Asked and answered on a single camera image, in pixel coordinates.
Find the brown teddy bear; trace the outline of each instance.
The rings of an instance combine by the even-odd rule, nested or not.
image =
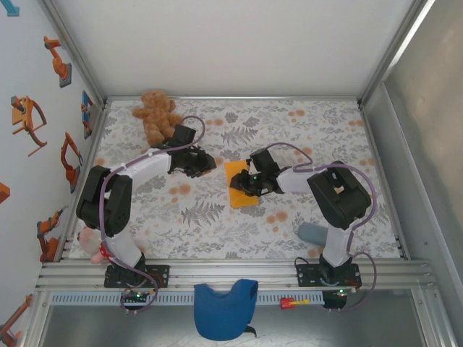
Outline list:
[[[172,137],[174,127],[182,123],[182,117],[171,113],[175,109],[175,102],[162,90],[146,92],[141,99],[144,107],[134,108],[132,115],[143,120],[146,140],[154,147]]]

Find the teddy bear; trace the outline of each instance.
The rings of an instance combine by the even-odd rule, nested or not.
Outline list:
[[[182,123],[182,117],[172,113],[175,101],[169,99],[162,90],[151,90],[142,95],[144,107],[134,108],[132,115],[143,120],[146,140],[155,147],[164,139],[172,137],[174,127]]]
[[[96,230],[85,226],[78,233],[77,240],[82,249],[92,256],[90,258],[92,264],[100,264],[104,260],[105,254],[101,251],[101,237]]]

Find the patterned mat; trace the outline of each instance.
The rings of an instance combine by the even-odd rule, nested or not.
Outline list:
[[[355,100],[176,102],[178,114],[196,115],[206,122],[200,145],[218,167],[199,179],[181,173],[156,176],[134,192],[129,227],[147,258],[317,257],[323,248],[301,241],[295,233],[304,221],[327,225],[311,194],[270,194],[258,206],[230,208],[223,163],[246,159],[254,150],[282,140],[303,148],[315,164],[342,160],[362,169],[378,192],[378,212],[357,231],[353,249],[374,257],[399,257]],[[115,166],[148,149],[142,122],[131,114],[135,106],[141,102],[111,104],[95,164]],[[193,120],[186,125],[200,129]],[[282,147],[271,153],[280,167],[304,160],[300,153]],[[82,226],[79,220],[76,231]],[[89,255],[75,239],[70,257]]]

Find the orange sponge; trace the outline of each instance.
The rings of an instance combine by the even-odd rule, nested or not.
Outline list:
[[[230,205],[233,208],[259,205],[258,197],[248,197],[244,192],[230,188],[232,178],[243,169],[247,169],[245,160],[225,163],[226,185],[229,187]]]

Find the pink plush toy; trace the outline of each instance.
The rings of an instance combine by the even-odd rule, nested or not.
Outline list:
[[[86,226],[77,235],[77,240],[82,249],[92,256],[90,259],[92,264],[100,264],[103,261],[105,256],[100,252],[101,237],[97,231]]]

